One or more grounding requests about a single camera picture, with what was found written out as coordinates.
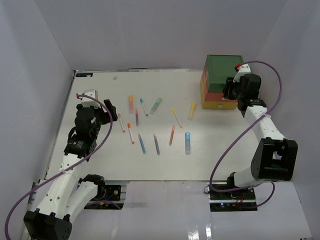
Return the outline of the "pink translucent gel pen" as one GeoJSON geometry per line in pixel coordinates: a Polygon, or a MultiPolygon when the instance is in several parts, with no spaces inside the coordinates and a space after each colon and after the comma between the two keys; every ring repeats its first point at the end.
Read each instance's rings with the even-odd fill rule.
{"type": "Polygon", "coordinates": [[[135,108],[135,124],[138,127],[139,126],[139,111],[138,108],[135,108]]]}

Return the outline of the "purple gel pen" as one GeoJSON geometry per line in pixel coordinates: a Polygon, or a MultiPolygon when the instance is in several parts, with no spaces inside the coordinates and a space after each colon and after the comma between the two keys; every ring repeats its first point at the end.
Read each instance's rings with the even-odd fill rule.
{"type": "Polygon", "coordinates": [[[158,139],[157,139],[157,135],[154,133],[153,134],[153,138],[154,138],[154,143],[155,143],[155,148],[156,148],[156,152],[157,155],[160,155],[160,148],[159,148],[159,143],[158,143],[158,139]]]}

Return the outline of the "red gel pen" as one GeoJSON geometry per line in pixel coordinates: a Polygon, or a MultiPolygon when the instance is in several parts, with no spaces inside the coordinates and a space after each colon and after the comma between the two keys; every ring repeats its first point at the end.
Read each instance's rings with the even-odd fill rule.
{"type": "Polygon", "coordinates": [[[171,134],[170,134],[170,139],[169,139],[169,146],[171,146],[172,143],[173,143],[174,133],[175,133],[175,125],[173,125],[172,129],[171,129],[171,134]]]}

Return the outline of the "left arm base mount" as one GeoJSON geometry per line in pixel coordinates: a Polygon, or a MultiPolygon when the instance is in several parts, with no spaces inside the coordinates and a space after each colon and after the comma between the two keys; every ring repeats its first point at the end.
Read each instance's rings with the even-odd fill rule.
{"type": "Polygon", "coordinates": [[[122,186],[107,184],[96,197],[89,201],[84,208],[88,210],[121,210],[125,196],[122,194],[122,186]]]}

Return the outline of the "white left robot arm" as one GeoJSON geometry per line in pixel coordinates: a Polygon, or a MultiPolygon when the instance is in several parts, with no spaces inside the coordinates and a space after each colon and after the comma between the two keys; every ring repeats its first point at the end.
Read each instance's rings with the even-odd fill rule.
{"type": "Polygon", "coordinates": [[[88,106],[82,102],[76,108],[75,126],[69,132],[60,169],[46,181],[51,186],[39,205],[23,218],[33,240],[69,239],[79,213],[91,199],[99,200],[106,193],[102,176],[80,175],[90,157],[102,147],[97,144],[101,126],[117,121],[116,107],[108,99],[100,102],[88,97],[88,106]]]}

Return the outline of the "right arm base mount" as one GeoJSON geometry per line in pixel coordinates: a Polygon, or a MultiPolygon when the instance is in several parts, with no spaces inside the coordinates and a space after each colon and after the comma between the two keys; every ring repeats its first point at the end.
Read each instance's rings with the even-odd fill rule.
{"type": "Polygon", "coordinates": [[[209,207],[212,213],[258,210],[256,195],[253,188],[232,192],[216,192],[210,189],[208,184],[203,189],[203,192],[208,195],[209,207]]]}

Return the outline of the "blue gel pen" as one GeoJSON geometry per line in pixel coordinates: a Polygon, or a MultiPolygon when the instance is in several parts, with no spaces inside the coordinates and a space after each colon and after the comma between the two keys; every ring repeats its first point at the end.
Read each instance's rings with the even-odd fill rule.
{"type": "Polygon", "coordinates": [[[137,135],[138,135],[138,139],[139,139],[139,142],[140,142],[140,146],[141,146],[142,152],[143,152],[143,154],[145,154],[146,153],[146,148],[145,148],[141,133],[138,132],[137,135]]]}

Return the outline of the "green drawer box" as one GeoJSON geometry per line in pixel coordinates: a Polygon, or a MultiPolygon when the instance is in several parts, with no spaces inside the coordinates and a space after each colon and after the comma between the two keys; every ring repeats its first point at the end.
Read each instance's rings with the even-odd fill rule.
{"type": "Polygon", "coordinates": [[[208,54],[205,60],[205,81],[209,93],[222,93],[227,78],[236,75],[235,66],[243,63],[242,55],[208,54]]]}

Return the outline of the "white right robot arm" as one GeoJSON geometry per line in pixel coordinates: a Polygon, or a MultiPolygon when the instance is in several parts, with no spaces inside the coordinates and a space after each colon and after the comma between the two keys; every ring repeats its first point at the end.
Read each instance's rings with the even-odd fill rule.
{"type": "Polygon", "coordinates": [[[237,79],[228,77],[223,97],[236,100],[243,118],[252,125],[259,141],[250,166],[233,172],[227,178],[226,195],[236,200],[244,193],[244,187],[266,182],[289,182],[294,173],[298,144],[285,138],[267,113],[267,105],[260,99],[260,76],[246,73],[237,79]]]}

